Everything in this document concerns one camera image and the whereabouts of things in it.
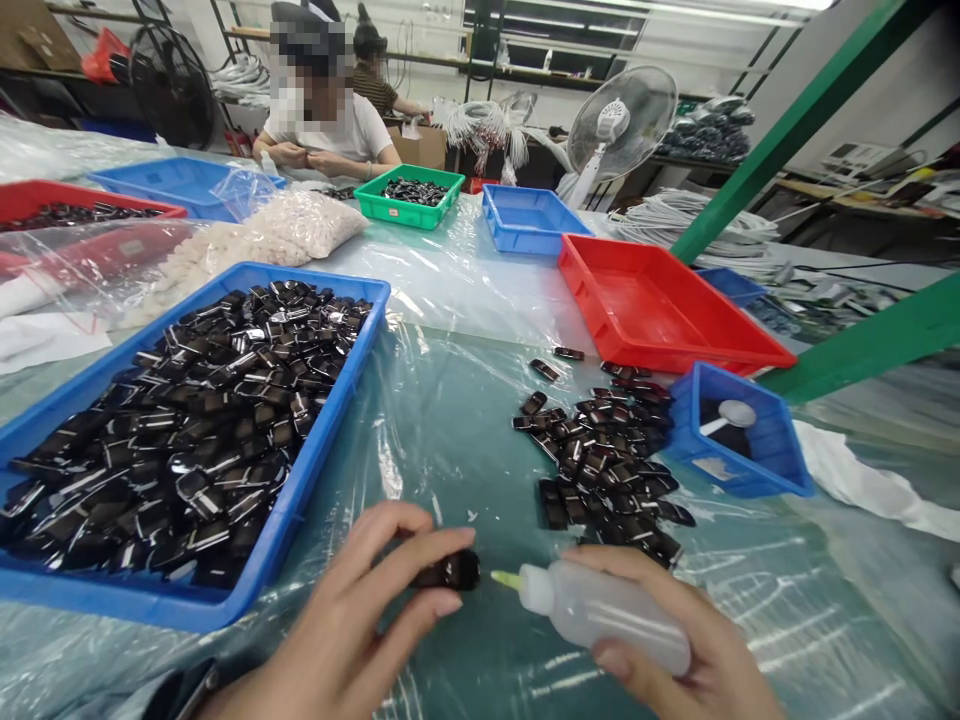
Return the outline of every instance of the fan grille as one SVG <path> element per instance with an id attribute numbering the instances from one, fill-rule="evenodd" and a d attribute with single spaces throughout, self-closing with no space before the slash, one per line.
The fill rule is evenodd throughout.
<path id="1" fill-rule="evenodd" d="M 673 124 L 678 97 L 676 81 L 658 67 L 635 67 L 615 75 L 587 99 L 573 121 L 567 139 L 570 162 L 577 172 L 583 172 L 600 142 L 600 112 L 619 98 L 630 111 L 630 124 L 607 148 L 597 181 L 626 175 L 657 149 Z"/>
<path id="2" fill-rule="evenodd" d="M 130 84 L 140 112 L 170 145 L 203 150 L 215 125 L 213 92 L 190 43 L 172 28 L 140 29 L 130 52 Z"/>

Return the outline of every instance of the electric fan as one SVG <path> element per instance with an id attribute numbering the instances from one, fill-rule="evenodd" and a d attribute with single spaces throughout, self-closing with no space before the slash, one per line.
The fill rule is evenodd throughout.
<path id="1" fill-rule="evenodd" d="M 594 182 L 626 175 L 646 160 L 673 124 L 677 83 L 653 66 L 625 70 L 605 82 L 580 108 L 567 139 L 567 157 L 579 173 L 558 193 L 578 209 Z"/>
<path id="2" fill-rule="evenodd" d="M 130 86 L 153 131 L 177 147 L 204 150 L 215 126 L 207 73 L 183 35 L 145 25 L 130 47 Z"/>

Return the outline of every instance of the striped shirt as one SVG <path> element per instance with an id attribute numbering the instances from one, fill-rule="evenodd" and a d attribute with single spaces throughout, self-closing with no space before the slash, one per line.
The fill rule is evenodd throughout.
<path id="1" fill-rule="evenodd" d="M 365 60 L 357 60 L 353 66 L 353 91 L 373 103 L 381 115 L 392 114 L 397 91 L 377 77 Z"/>

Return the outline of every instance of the worker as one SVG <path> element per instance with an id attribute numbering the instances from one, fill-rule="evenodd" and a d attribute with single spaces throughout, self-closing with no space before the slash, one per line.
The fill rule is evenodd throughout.
<path id="1" fill-rule="evenodd" d="M 422 117 L 430 124 L 429 110 L 397 95 L 397 91 L 383 79 L 387 39 L 377 32 L 363 3 L 360 3 L 357 11 L 360 19 L 353 33 L 353 54 L 356 56 L 353 66 L 354 92 L 372 102 L 381 115 L 390 115 L 392 110 L 396 110 L 403 115 Z"/>
<path id="2" fill-rule="evenodd" d="M 366 98 L 349 88 L 347 42 L 340 23 L 316 5 L 271 6 L 274 50 L 293 75 L 281 83 L 263 132 L 253 144 L 258 162 L 271 160 L 297 179 L 312 169 L 335 185 L 356 184 L 400 164 L 383 120 Z"/>
<path id="3" fill-rule="evenodd" d="M 171 671 L 128 697 L 91 699 L 87 707 L 95 708 L 96 717 L 111 718 L 370 718 L 417 643 L 438 622 L 442 632 L 441 619 L 460 610 L 463 601 L 450 589 L 421 590 L 378 635 L 384 610 L 417 573 L 472 545 L 475 534 L 473 528 L 437 530 L 433 516 L 416 505 L 380 503 L 357 519 L 300 617 L 261 667 L 217 690 L 215 661 L 208 660 Z M 397 537 L 408 539 L 377 562 Z M 623 642 L 601 640 L 592 650 L 597 664 L 660 720 L 784 720 L 739 629 L 700 590 L 632 548 L 583 546 L 564 558 L 640 583 L 684 627 L 693 662 L 679 680 Z M 469 647 L 453 644 L 449 651 Z M 84 711 L 80 707 L 68 717 L 94 717 Z M 484 715 L 482 709 L 478 715 Z"/>

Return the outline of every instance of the hand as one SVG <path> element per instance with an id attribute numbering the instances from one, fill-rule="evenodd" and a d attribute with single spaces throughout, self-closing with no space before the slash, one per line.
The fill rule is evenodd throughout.
<path id="1" fill-rule="evenodd" d="M 398 534 L 410 539 L 374 567 Z M 407 503 L 364 512 L 276 654 L 211 698 L 200 720 L 370 720 L 420 639 L 463 601 L 453 590 L 421 590 L 383 636 L 380 616 L 417 573 L 474 536 L 435 531 L 430 513 Z"/>
<path id="2" fill-rule="evenodd" d="M 314 170 L 322 172 L 329 178 L 348 175 L 350 173 L 351 161 L 345 157 L 340 157 L 336 153 L 321 150 L 320 152 L 310 153 L 307 162 Z"/>
<path id="3" fill-rule="evenodd" d="M 307 150 L 293 143 L 277 143 L 267 148 L 270 157 L 277 165 L 292 168 L 307 166 Z"/>
<path id="4" fill-rule="evenodd" d="M 695 587 L 674 579 L 639 550 L 589 545 L 564 559 L 643 585 L 687 632 L 693 663 L 675 680 L 642 651 L 620 640 L 593 647 L 597 664 L 660 720 L 783 720 L 783 712 L 740 630 Z"/>

